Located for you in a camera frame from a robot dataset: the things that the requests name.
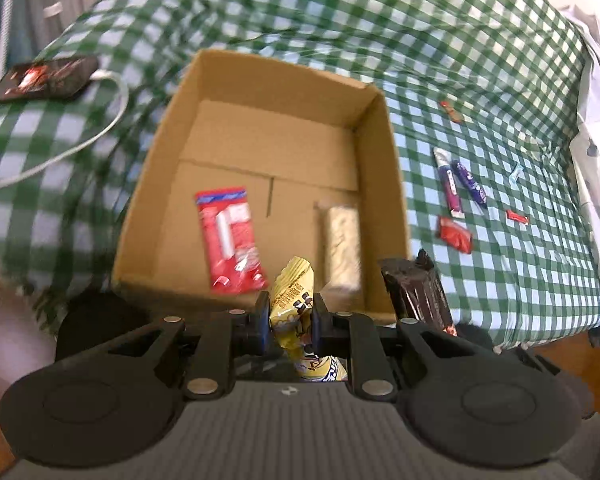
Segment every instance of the yellow snack bag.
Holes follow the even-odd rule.
[[[296,370],[309,381],[342,381],[347,371],[335,357],[318,357],[311,348],[311,309],[314,302],[314,270],[294,256],[273,285],[269,323],[279,345]]]

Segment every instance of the small red candy wrapper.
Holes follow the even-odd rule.
[[[243,187],[196,194],[205,237],[211,289],[241,294],[267,287],[253,237],[251,211]]]
[[[518,213],[513,212],[511,209],[507,209],[507,218],[509,220],[515,220],[516,222],[520,222],[524,225],[529,225],[529,218],[526,216],[519,215]]]
[[[458,113],[455,108],[452,107],[447,101],[440,101],[440,106],[442,106],[446,113],[449,114],[449,118],[455,123],[461,123],[463,118],[462,114]]]
[[[440,217],[440,238],[461,253],[471,254],[474,236],[471,231],[459,226],[452,219]]]

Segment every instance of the black disc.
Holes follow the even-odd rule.
[[[17,381],[0,400],[0,428],[18,456],[91,467],[129,458],[157,442],[175,408],[172,391],[141,359],[101,354]]]
[[[440,360],[398,408],[456,460],[498,468],[541,462],[574,434],[573,397],[550,374],[479,356]]]

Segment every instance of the smartphone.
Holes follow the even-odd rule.
[[[0,103],[30,99],[69,100],[98,69],[95,56],[32,61],[13,66],[0,80]]]

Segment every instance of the checkered tablecloth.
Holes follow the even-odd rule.
[[[97,0],[43,53],[97,54],[131,88],[106,138],[0,190],[0,275],[73,294],[106,284],[125,207],[157,124],[199,48],[230,48],[373,82],[386,95],[414,253],[435,259],[456,320],[498,344],[539,342],[600,323],[588,226],[568,180],[585,51],[546,0]],[[455,124],[446,100],[464,116]],[[113,84],[71,103],[0,106],[0,177],[91,137],[118,106]],[[461,190],[471,255],[437,238],[448,213],[432,148],[483,184]],[[507,177],[524,167],[518,188]],[[530,224],[506,219],[511,208]],[[52,329],[61,310],[39,314]]]

